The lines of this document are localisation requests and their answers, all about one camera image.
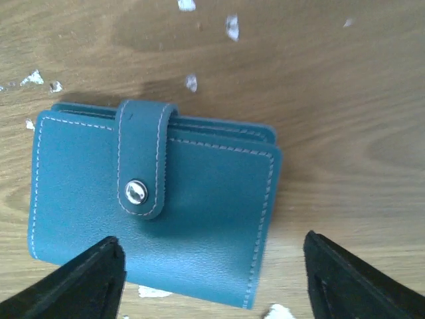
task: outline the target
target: wood grain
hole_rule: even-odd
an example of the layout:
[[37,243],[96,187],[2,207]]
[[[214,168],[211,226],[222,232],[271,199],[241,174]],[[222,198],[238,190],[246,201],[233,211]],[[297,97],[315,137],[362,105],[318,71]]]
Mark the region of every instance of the wood grain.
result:
[[[25,119],[57,100],[129,97],[273,125],[285,162],[253,311],[177,295],[142,300],[127,284],[120,316],[258,318],[279,302],[311,318],[310,229],[425,294],[425,2],[196,2],[193,13],[175,0],[2,2],[0,85],[36,68],[46,84],[0,92],[0,299],[56,268],[27,252]],[[224,32],[233,13],[237,43]],[[193,72],[196,94],[184,87]],[[49,93],[55,80],[60,94]]]

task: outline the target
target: snap button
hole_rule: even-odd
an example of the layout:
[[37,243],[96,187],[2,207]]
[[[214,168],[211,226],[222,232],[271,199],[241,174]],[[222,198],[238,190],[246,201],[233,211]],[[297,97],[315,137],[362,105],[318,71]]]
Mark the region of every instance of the snap button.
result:
[[143,204],[147,199],[147,188],[141,181],[133,179],[126,185],[126,197],[134,205]]

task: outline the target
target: stitched edge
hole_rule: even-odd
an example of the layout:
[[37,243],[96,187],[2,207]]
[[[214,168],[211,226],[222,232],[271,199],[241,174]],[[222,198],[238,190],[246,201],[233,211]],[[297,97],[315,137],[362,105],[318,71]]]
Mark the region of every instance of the stitched edge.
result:
[[254,276],[255,276],[254,268],[257,265],[258,252],[260,251],[261,235],[262,235],[262,232],[263,232],[263,224],[264,224],[264,220],[266,218],[268,199],[269,199],[270,191],[271,191],[271,188],[272,188],[272,176],[273,176],[273,169],[274,169],[273,155],[271,153],[268,153],[268,152],[259,152],[259,151],[247,150],[245,148],[233,148],[233,147],[230,147],[230,146],[222,146],[222,145],[217,145],[217,144],[209,144],[209,143],[195,142],[195,141],[189,141],[189,140],[180,140],[180,139],[177,139],[177,138],[169,138],[169,141],[186,143],[186,144],[193,144],[193,145],[198,145],[198,146],[206,146],[208,148],[216,148],[218,150],[229,150],[229,151],[233,151],[233,152],[241,152],[241,153],[254,154],[254,155],[258,155],[258,156],[266,156],[270,160],[267,186],[266,186],[266,194],[264,196],[264,202],[263,202],[263,207],[262,207],[261,216],[260,216],[260,223],[258,224],[257,240],[256,240],[255,245],[254,245],[254,254],[252,256],[250,276],[248,277],[248,285],[246,287],[244,302],[242,304],[242,307],[244,309],[247,309],[248,302],[249,302],[251,294],[252,294],[252,281],[254,280]]
[[[108,114],[98,114],[94,112],[85,112],[85,111],[75,111],[75,110],[59,110],[59,112],[67,112],[67,113],[74,113],[74,114],[86,114],[86,115],[96,115],[103,118],[110,118],[114,119],[115,116],[108,115]],[[223,127],[215,127],[215,126],[208,126],[208,125],[195,125],[195,124],[183,124],[183,123],[169,123],[170,126],[180,126],[180,127],[186,127],[186,128],[206,128],[209,130],[216,130],[216,131],[224,131],[224,132],[232,132],[232,133],[241,133],[241,134],[248,134],[248,135],[254,135],[258,136],[263,139],[264,142],[268,142],[268,139],[265,134],[260,132],[255,132],[252,130],[241,130],[238,128],[223,128]]]
[[[166,107],[167,107],[167,105],[164,106],[163,111],[161,113],[161,117],[159,119],[159,123],[158,123],[157,156],[158,156],[158,151],[159,151],[159,127],[160,127],[162,116],[163,116],[163,113],[164,113],[164,110],[166,109]],[[50,118],[48,116],[42,118],[42,120],[40,122],[39,142],[37,144],[37,163],[36,163],[37,170],[36,170],[36,177],[35,177],[35,181],[36,181],[36,183],[35,183],[35,200],[34,200],[34,209],[33,209],[33,212],[34,212],[33,213],[33,228],[31,230],[31,246],[32,246],[34,257],[36,259],[38,259],[38,256],[35,253],[34,234],[35,234],[35,223],[36,223],[36,216],[37,216],[37,197],[38,197],[38,188],[39,188],[39,160],[40,160],[39,154],[40,154],[40,143],[41,143],[41,135],[42,135],[42,132],[43,132],[44,119],[49,119],[49,120],[53,120],[53,121],[56,121],[56,122],[62,122],[62,123],[67,123],[67,124],[77,124],[77,125],[82,125],[82,126],[90,126],[90,127],[95,127],[95,128],[103,128],[103,129],[107,129],[107,130],[112,130],[112,128],[109,128],[107,126],[94,126],[94,125],[91,125],[91,124],[85,124],[85,123],[81,123],[81,122],[70,122],[70,121],[66,121],[66,120],[59,120],[59,119],[56,119],[56,118]],[[249,302],[250,296],[252,294],[252,281],[254,280],[254,275],[255,275],[254,268],[257,265],[258,253],[260,251],[261,236],[262,236],[262,231],[263,231],[263,225],[264,225],[264,220],[265,220],[265,217],[266,217],[266,214],[267,214],[268,200],[269,200],[269,197],[270,197],[272,176],[273,176],[273,170],[274,170],[273,155],[271,153],[268,153],[268,152],[259,152],[259,151],[254,151],[254,150],[247,150],[247,149],[244,149],[244,148],[233,148],[233,147],[230,147],[230,146],[221,146],[221,145],[217,145],[217,144],[195,142],[195,141],[190,141],[190,140],[180,140],[180,139],[175,139],[175,138],[169,138],[168,140],[171,141],[171,142],[193,144],[193,145],[204,146],[204,147],[209,147],[209,148],[216,148],[216,149],[219,149],[219,150],[229,150],[229,151],[233,151],[233,152],[241,152],[241,153],[247,153],[247,154],[254,154],[254,155],[258,155],[258,156],[266,156],[270,160],[268,180],[267,180],[267,186],[266,186],[266,194],[264,196],[264,202],[263,202],[262,212],[261,212],[261,216],[260,216],[260,223],[258,224],[257,240],[256,240],[255,245],[254,245],[254,254],[252,256],[250,276],[248,277],[248,285],[247,285],[246,292],[245,292],[244,302],[242,304],[242,307],[246,309],[248,307],[248,302]]]
[[102,125],[92,125],[92,124],[87,124],[87,123],[81,123],[81,122],[71,122],[71,121],[66,121],[66,120],[59,120],[57,118],[51,118],[49,116],[45,116],[44,118],[41,118],[40,121],[40,129],[39,129],[39,136],[38,136],[38,140],[39,142],[37,143],[37,157],[36,157],[36,162],[35,162],[35,196],[34,196],[34,207],[33,207],[33,227],[31,229],[31,250],[33,252],[34,258],[39,259],[39,257],[37,256],[36,252],[35,252],[35,241],[34,241],[34,235],[35,235],[35,223],[37,220],[37,205],[38,205],[38,201],[39,201],[39,169],[40,169],[40,144],[41,144],[41,136],[42,136],[42,132],[43,132],[43,123],[44,120],[52,120],[55,122],[62,122],[62,123],[67,123],[67,124],[76,124],[76,125],[81,125],[81,126],[88,126],[91,128],[101,128],[104,130],[109,130],[112,131],[113,129],[107,126],[102,126]]
[[164,116],[164,112],[167,109],[167,107],[170,104],[166,104],[164,105],[164,107],[162,108],[162,112],[161,115],[159,117],[159,121],[158,121],[158,127],[157,127],[157,152],[155,155],[155,199],[154,199],[154,203],[152,206],[152,209],[150,211],[148,211],[147,213],[140,213],[137,214],[133,211],[129,211],[128,209],[126,209],[121,202],[120,199],[120,153],[121,153],[121,122],[122,122],[122,114],[124,113],[124,109],[126,108],[127,104],[129,101],[127,101],[121,109],[121,114],[120,114],[120,122],[118,124],[118,164],[117,164],[117,198],[118,198],[118,203],[120,203],[121,208],[126,211],[129,214],[132,215],[137,215],[137,216],[149,216],[150,214],[153,213],[153,211],[155,210],[155,208],[158,205],[158,169],[159,169],[159,140],[160,140],[160,129],[161,129],[161,123],[162,123],[162,119]]

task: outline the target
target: blue leather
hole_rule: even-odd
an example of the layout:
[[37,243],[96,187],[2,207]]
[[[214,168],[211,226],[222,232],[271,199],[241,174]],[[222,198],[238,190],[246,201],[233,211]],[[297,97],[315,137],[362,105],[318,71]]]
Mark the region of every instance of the blue leather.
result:
[[[63,265],[113,235],[128,281],[251,308],[282,164],[275,143],[268,126],[160,102],[56,104],[36,124],[30,254]],[[124,195],[131,179],[148,190],[141,205]]]

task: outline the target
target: paint spot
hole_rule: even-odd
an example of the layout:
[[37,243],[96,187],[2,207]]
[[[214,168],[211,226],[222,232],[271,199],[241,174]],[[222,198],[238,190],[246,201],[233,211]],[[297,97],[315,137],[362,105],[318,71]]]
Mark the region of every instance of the paint spot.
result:
[[35,84],[44,84],[44,80],[41,77],[40,72],[38,70],[35,70],[33,73],[31,73],[26,78],[24,78],[22,82],[20,83],[20,85],[23,86],[28,82],[32,82]]
[[234,42],[239,40],[239,23],[237,15],[229,15],[226,19],[226,33]]
[[177,0],[180,11],[194,11],[197,8],[194,0]]
[[167,292],[164,290],[154,289],[146,286],[139,286],[139,297],[140,298],[163,298],[167,297],[172,292]]
[[57,93],[64,89],[59,81],[54,81],[50,84],[50,93]]
[[343,28],[350,27],[353,23],[354,23],[354,19],[352,19],[352,18],[348,18],[348,19],[345,21],[345,24],[343,25]]
[[27,120],[25,120],[25,124],[27,125],[28,130],[35,131],[35,126],[34,126],[33,121],[31,121],[30,119],[27,119]]
[[189,74],[188,76],[186,76],[185,85],[190,91],[195,93],[198,89],[197,76],[194,74]]
[[273,304],[264,319],[296,319],[288,308],[281,304]]

